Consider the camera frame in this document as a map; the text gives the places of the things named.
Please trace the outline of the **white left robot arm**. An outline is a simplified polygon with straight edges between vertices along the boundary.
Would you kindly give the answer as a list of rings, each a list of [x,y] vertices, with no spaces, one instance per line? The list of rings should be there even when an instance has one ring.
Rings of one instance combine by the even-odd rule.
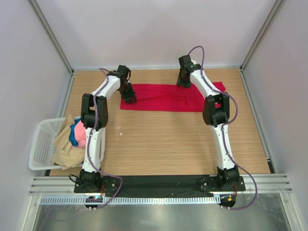
[[[136,93],[129,79],[131,70],[119,65],[117,70],[100,69],[105,81],[92,93],[85,93],[81,103],[81,122],[85,128],[86,146],[85,159],[79,177],[75,183],[76,193],[95,193],[102,186],[101,162],[105,150],[105,127],[108,123],[107,100],[116,92],[127,103],[137,102]]]

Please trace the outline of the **red polo shirt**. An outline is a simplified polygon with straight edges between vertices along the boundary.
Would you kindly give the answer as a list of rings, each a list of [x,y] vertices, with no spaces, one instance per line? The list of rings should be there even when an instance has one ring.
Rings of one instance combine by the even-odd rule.
[[[135,84],[137,102],[121,100],[121,110],[202,112],[204,97],[195,85],[189,88],[169,84]]]

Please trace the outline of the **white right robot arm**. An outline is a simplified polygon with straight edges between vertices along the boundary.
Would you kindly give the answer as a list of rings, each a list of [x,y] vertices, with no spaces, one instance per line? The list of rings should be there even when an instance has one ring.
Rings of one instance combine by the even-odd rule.
[[[217,181],[221,189],[231,191],[239,181],[240,174],[233,159],[229,139],[229,95],[214,86],[201,65],[192,61],[190,55],[180,57],[179,64],[177,85],[179,87],[195,85],[204,97],[203,120],[212,130],[217,150]]]

